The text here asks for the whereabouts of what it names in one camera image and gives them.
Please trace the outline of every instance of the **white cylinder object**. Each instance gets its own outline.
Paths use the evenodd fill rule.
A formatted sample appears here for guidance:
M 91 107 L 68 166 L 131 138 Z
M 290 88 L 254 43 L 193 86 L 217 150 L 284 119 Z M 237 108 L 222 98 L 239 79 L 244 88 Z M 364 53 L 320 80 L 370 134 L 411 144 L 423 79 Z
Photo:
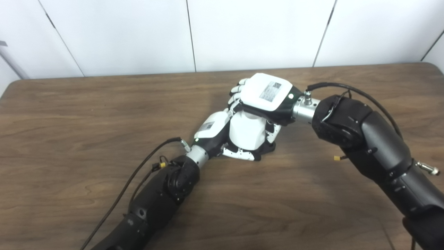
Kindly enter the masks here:
M 239 148 L 256 150 L 265 141 L 266 119 L 239 111 L 230 121 L 230 140 Z

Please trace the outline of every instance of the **yellow connector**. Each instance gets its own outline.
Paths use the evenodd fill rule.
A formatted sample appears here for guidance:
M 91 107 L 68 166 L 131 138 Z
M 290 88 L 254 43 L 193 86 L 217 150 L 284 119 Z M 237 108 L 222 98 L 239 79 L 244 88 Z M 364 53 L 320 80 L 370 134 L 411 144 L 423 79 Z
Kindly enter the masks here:
M 333 159 L 335 160 L 335 161 L 342 161 L 342 160 L 344 160 L 344 159 L 347 159 L 348 157 L 347 156 L 337 156 L 337 155 L 335 155 L 334 157 L 333 157 Z

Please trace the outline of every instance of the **wooden table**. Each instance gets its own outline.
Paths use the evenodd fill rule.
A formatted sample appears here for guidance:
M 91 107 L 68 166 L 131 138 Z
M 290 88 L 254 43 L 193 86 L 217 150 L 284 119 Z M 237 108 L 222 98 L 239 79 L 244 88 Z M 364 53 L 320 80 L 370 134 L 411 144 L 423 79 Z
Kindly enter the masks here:
M 0 99 L 0 249 L 80 248 L 147 153 L 166 138 L 191 142 L 255 72 L 301 90 L 325 80 L 361 88 L 392 113 L 414 157 L 444 162 L 444 76 L 426 63 L 17 81 Z M 148 165 L 183 153 L 168 145 Z M 292 124 L 261 162 L 211 160 L 147 249 L 409 249 L 401 213 L 349 161 L 333 161 L 340 154 Z M 88 248 L 122 219 L 147 169 Z M 430 179 L 444 191 L 443 177 Z

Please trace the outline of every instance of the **white wall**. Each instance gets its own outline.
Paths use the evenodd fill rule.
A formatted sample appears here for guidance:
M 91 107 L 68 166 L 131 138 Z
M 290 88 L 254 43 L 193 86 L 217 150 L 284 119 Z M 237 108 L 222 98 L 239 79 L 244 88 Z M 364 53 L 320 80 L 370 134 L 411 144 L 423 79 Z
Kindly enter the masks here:
M 85 76 L 194 72 L 186 0 L 41 0 Z
M 25 79 L 83 77 L 38 0 L 0 0 L 0 40 L 8 45 L 0 54 Z
M 444 30 L 443 0 L 41 3 L 0 0 L 0 55 L 23 78 L 417 62 Z
M 315 66 L 418 62 L 443 13 L 443 0 L 338 0 Z
M 423 61 L 433 63 L 444 73 L 444 36 L 441 36 Z
M 311 67 L 334 0 L 188 0 L 197 71 Z
M 5 60 L 0 56 L 0 96 L 3 94 L 5 89 L 13 81 L 19 80 L 19 76 L 13 71 L 12 68 L 5 62 Z

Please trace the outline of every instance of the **label sticker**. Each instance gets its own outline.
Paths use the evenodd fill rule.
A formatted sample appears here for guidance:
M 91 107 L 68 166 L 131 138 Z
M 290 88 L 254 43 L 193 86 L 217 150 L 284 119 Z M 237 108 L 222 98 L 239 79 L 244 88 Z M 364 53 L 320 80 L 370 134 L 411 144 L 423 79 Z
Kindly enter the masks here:
M 197 132 L 211 129 L 211 127 L 213 126 L 214 122 L 215 121 L 209 121 L 209 122 L 206 122 L 206 123 L 202 124 L 202 126 L 200 126 L 200 128 L 199 128 L 199 130 Z
M 262 91 L 259 98 L 264 99 L 269 102 L 273 102 L 274 98 L 279 93 L 279 90 L 281 88 L 282 84 L 271 81 L 267 87 Z

